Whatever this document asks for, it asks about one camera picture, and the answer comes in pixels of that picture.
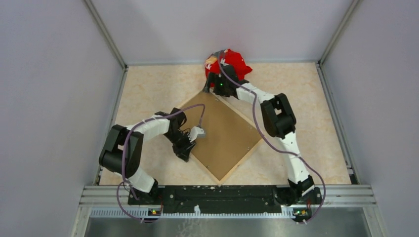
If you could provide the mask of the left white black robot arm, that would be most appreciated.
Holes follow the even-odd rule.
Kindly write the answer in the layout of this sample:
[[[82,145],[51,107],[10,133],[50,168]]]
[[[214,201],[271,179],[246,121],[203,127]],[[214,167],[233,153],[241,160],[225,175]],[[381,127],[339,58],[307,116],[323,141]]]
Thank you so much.
[[[99,164],[121,175],[131,185],[134,199],[153,204],[159,196],[158,181],[140,167],[142,147],[145,142],[163,135],[171,142],[174,154],[188,161],[196,139],[203,138],[205,131],[200,126],[182,130],[186,121],[186,114],[173,108],[171,113],[157,112],[139,125],[116,124],[107,136]]]

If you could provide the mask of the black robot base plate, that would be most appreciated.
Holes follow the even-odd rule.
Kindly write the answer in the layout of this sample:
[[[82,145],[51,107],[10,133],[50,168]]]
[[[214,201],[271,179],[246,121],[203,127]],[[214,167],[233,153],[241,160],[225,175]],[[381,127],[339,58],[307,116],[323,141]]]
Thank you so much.
[[[289,186],[160,186],[150,194],[134,190],[129,205],[156,205],[164,214],[191,213],[198,207],[203,214],[281,213],[293,204],[320,204],[322,195],[315,187],[304,197],[297,197]]]

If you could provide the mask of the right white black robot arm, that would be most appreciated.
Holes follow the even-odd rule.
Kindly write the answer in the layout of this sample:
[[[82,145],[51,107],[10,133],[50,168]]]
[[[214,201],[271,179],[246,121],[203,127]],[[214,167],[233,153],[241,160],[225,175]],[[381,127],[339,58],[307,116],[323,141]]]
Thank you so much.
[[[218,96],[234,97],[250,103],[258,132],[261,129],[255,109],[260,107],[265,131],[281,145],[281,149],[275,148],[269,141],[266,143],[285,156],[287,166],[289,188],[277,195],[278,200],[287,206],[304,203],[315,190],[315,183],[310,174],[313,168],[301,156],[296,137],[296,117],[287,96],[283,93],[274,95],[257,88],[245,79],[239,80],[231,65],[221,66],[218,73],[206,73],[203,92],[210,91]]]

